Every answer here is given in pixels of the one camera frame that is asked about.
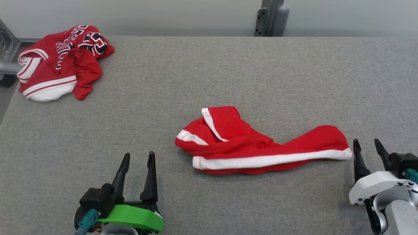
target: gray felt tabletop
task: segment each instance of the gray felt tabletop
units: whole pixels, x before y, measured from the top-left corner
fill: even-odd
[[[177,148],[201,108],[233,105],[284,143],[337,126],[364,161],[418,153],[417,38],[109,37],[115,53],[84,101],[16,91],[0,126],[0,234],[73,234],[78,200],[112,182],[131,153],[126,200],[139,199],[155,151],[165,235],[372,234],[349,203],[352,161],[258,176],[212,176]]]

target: clothing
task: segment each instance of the clothing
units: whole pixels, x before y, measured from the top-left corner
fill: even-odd
[[[19,92],[26,98],[46,102],[74,90],[74,96],[84,100],[92,90],[92,82],[102,75],[97,60],[114,51],[94,26],[79,25],[48,35],[19,55],[18,61],[24,65],[17,74]]]
[[[180,131],[176,145],[193,155],[193,167],[209,174],[284,171],[318,159],[352,157],[344,134],[330,125],[285,144],[274,143],[243,121],[235,107],[202,109],[203,117]]]

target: white stripe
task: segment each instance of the white stripe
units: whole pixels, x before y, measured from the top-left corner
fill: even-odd
[[[212,116],[209,113],[209,109],[208,108],[203,108],[202,109],[202,114],[203,114],[203,118],[205,119],[206,124],[209,126],[209,128],[211,129],[211,131],[215,134],[215,136],[220,140],[220,141],[224,141],[227,142],[228,140],[223,139],[221,137],[221,135],[216,131],[215,125],[213,124],[213,119]]]
[[[31,64],[31,62],[32,62],[32,59],[33,58],[31,58],[31,57],[24,57],[24,64],[25,64],[25,66],[23,66],[23,68],[18,72],[18,74],[17,74],[17,76],[20,78],[20,76],[19,76],[19,74],[23,71],[23,70],[25,70],[30,64]]]
[[[28,94],[26,98],[27,99],[30,98],[39,102],[48,102],[51,100],[56,100],[59,97],[72,92],[76,84],[77,84],[77,81],[74,80],[74,81],[63,83],[60,85],[45,87],[33,93]]]
[[[186,130],[181,130],[180,133],[177,135],[177,138],[182,141],[192,141],[197,143],[198,145],[208,145],[206,141],[202,140],[197,135],[193,135],[192,133]]]
[[[30,58],[29,61],[26,61],[25,62],[26,63],[25,67],[18,73],[18,78],[22,78],[22,79],[30,78],[32,76],[33,72],[35,71],[35,69],[38,67],[40,61],[41,61],[40,58]],[[22,71],[24,71],[26,69],[27,66],[29,66],[29,67],[25,71],[25,73],[20,74]]]
[[[44,60],[45,59],[48,59],[48,54],[44,51],[44,50],[42,50],[42,49],[31,49],[31,50],[28,50],[28,51],[24,51],[24,52],[22,52],[20,55],[19,55],[19,63],[20,64],[23,64],[24,63],[24,61],[22,60],[22,57],[23,57],[23,55],[24,54],[27,54],[27,53],[30,53],[30,52],[34,52],[34,53],[37,53],[38,55],[40,55]]]
[[[254,156],[246,158],[228,158],[228,159],[205,159],[202,156],[193,157],[193,167],[200,170],[223,170],[223,169],[241,169],[241,168],[260,168],[264,166],[273,166],[277,164],[304,161],[309,159],[335,159],[348,160],[352,157],[351,149],[345,150],[323,150],[310,153],[292,153],[277,154],[268,156]]]
[[[65,77],[65,78],[61,78],[61,79],[57,79],[57,80],[52,80],[52,81],[47,81],[47,82],[42,82],[36,85],[33,85],[31,87],[29,87],[28,89],[24,90],[22,92],[22,94],[24,96],[26,96],[27,94],[31,93],[32,91],[35,91],[37,89],[40,89],[42,87],[47,87],[47,86],[51,86],[54,84],[59,84],[59,83],[63,83],[63,82],[69,82],[69,81],[73,81],[76,79],[76,76],[71,76],[71,77]]]

